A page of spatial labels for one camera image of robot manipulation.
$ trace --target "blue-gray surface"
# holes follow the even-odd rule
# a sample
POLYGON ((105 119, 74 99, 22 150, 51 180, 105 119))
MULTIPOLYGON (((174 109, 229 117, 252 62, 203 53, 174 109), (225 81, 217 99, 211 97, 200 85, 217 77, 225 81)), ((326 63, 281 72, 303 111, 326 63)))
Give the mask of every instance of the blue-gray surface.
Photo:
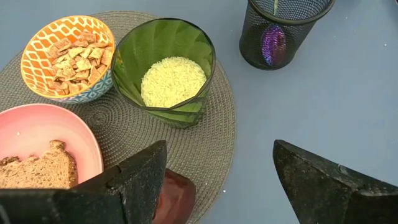
POLYGON ((63 16, 137 10, 179 17, 215 44, 236 101, 236 155, 226 192, 201 223, 298 223, 272 161, 284 139, 398 185, 398 6, 337 0, 285 68, 247 64, 238 41, 245 0, 1 0, 0 68, 63 16))

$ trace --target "orange patterned bowl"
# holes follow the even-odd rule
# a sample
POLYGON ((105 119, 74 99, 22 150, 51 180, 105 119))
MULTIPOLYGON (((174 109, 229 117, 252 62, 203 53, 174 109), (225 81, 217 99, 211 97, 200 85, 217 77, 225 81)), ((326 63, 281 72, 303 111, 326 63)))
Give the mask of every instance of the orange patterned bowl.
POLYGON ((107 43, 115 49, 114 35, 109 27, 99 19, 90 16, 68 16, 58 19, 36 33, 27 44, 21 58, 21 73, 26 85, 36 94, 64 103, 86 103, 95 100, 112 87, 110 66, 108 65, 101 78, 90 83, 79 92, 65 95, 62 90, 51 89, 47 82, 53 80, 52 58, 47 56, 47 49, 63 38, 72 43, 87 30, 96 35, 97 40, 107 43))

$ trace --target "pink bowl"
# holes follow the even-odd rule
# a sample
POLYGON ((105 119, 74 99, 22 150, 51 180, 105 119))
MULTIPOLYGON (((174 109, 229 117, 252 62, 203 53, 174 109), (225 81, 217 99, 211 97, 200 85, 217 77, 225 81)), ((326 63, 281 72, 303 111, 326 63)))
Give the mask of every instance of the pink bowl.
POLYGON ((29 104, 0 113, 0 159, 41 156, 54 139, 65 142, 66 151, 75 158, 79 184, 104 170, 93 133, 71 111, 54 105, 29 104))

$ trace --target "purple sticker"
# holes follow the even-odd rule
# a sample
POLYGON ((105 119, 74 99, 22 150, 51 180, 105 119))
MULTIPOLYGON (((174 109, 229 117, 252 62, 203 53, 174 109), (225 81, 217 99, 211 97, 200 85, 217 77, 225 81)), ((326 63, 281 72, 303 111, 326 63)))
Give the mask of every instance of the purple sticker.
POLYGON ((284 62, 286 38, 284 31, 277 25, 270 25, 262 35, 262 56, 270 66, 279 66, 284 62))

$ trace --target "bowl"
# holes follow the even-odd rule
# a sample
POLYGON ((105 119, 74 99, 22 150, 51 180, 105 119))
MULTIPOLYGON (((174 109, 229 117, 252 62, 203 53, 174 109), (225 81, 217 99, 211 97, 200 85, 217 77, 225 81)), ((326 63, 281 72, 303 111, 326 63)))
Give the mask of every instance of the bowl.
POLYGON ((108 65, 96 83, 79 92, 63 95, 47 85, 52 80, 50 72, 52 58, 46 54, 47 49, 63 38, 75 42, 81 32, 94 33, 97 40, 107 43, 114 52, 114 35, 109 27, 99 19, 90 16, 68 16, 58 19, 43 27, 26 45, 21 58, 21 73, 25 84, 36 94, 64 103, 86 103, 97 99, 112 87, 110 66, 108 65))
POLYGON ((104 170, 93 133, 71 111, 48 104, 22 105, 1 112, 0 124, 0 159, 41 156, 49 149, 49 142, 58 139, 76 160, 79 184, 104 170))

